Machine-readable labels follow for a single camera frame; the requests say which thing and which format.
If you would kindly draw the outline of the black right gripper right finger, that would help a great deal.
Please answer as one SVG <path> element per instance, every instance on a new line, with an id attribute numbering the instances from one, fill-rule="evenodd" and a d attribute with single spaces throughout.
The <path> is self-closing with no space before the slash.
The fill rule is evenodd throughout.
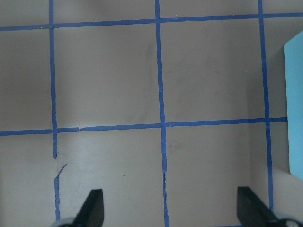
<path id="1" fill-rule="evenodd" d="M 286 227 L 249 187 L 237 189 L 237 218 L 243 227 Z"/>

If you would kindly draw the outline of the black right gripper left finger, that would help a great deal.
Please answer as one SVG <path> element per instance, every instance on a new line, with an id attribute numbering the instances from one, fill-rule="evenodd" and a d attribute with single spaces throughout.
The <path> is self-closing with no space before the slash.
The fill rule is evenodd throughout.
<path id="1" fill-rule="evenodd" d="M 91 190 L 73 221 L 74 227 L 101 227 L 104 222 L 103 190 Z"/>

